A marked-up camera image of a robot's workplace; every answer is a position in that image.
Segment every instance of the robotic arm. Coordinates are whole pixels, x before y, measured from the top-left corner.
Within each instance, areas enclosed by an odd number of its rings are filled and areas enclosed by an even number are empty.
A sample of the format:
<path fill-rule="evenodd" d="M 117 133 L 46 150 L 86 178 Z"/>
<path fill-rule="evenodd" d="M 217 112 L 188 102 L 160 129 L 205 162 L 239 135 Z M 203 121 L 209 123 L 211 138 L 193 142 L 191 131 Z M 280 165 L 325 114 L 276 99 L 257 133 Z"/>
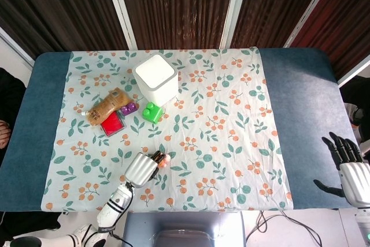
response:
<path fill-rule="evenodd" d="M 328 187 L 315 179 L 316 186 L 326 193 L 344 197 L 348 203 L 358 208 L 356 222 L 366 246 L 370 246 L 370 165 L 364 163 L 357 145 L 350 139 L 343 139 L 329 133 L 334 141 L 322 137 L 328 146 L 338 170 L 342 188 Z"/>
<path fill-rule="evenodd" d="M 134 188 L 143 187 L 170 161 L 167 154 L 156 151 L 151 157 L 138 153 L 125 172 L 126 184 L 119 185 L 97 216 L 98 228 L 84 225 L 72 234 L 54 239 L 20 237 L 6 242 L 5 247 L 103 247 L 108 235 L 113 234 L 116 224 L 131 205 Z"/>

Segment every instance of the striped curtain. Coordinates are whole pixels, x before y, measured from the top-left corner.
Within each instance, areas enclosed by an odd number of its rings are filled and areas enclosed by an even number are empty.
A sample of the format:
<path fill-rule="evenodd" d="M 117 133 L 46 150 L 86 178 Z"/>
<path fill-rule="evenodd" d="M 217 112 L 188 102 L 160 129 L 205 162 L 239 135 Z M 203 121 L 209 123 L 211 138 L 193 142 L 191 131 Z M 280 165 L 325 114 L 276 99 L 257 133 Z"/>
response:
<path fill-rule="evenodd" d="M 0 26 L 33 58 L 127 49 L 112 0 L 0 0 Z"/>
<path fill-rule="evenodd" d="M 370 54 L 370 0 L 320 0 L 292 47 L 317 47 L 339 79 Z"/>
<path fill-rule="evenodd" d="M 138 49 L 218 49 L 229 2 L 125 0 Z"/>
<path fill-rule="evenodd" d="M 283 47 L 311 0 L 243 0 L 231 47 Z"/>

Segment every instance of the green toy brick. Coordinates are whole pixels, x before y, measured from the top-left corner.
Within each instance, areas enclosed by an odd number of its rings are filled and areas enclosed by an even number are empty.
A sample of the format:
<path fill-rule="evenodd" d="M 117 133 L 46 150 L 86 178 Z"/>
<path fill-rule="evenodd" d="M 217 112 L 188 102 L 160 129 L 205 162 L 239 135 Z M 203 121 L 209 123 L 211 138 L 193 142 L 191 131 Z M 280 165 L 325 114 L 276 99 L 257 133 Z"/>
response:
<path fill-rule="evenodd" d="M 143 118 L 154 124 L 158 123 L 158 120 L 160 119 L 162 114 L 163 114 L 162 108 L 158 107 L 152 102 L 149 102 L 146 105 L 146 108 L 143 110 Z"/>

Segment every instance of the metal base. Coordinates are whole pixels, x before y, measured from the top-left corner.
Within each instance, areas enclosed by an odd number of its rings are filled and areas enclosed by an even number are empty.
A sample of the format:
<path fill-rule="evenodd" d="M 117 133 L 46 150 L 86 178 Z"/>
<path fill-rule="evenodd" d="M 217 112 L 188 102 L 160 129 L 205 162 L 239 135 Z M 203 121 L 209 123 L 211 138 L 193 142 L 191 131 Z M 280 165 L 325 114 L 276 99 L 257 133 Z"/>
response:
<path fill-rule="evenodd" d="M 141 247 L 245 247 L 241 212 L 129 213 L 124 239 Z"/>

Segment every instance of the purple toy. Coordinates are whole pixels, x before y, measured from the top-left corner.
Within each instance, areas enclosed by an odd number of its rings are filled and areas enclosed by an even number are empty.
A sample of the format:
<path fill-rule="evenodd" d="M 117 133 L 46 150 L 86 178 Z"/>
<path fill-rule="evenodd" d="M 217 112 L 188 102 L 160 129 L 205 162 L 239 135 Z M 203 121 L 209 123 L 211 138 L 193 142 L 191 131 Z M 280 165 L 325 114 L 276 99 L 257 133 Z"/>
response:
<path fill-rule="evenodd" d="M 130 102 L 126 106 L 121 107 L 121 112 L 123 115 L 127 116 L 128 114 L 131 114 L 132 112 L 137 111 L 136 105 L 133 102 Z"/>

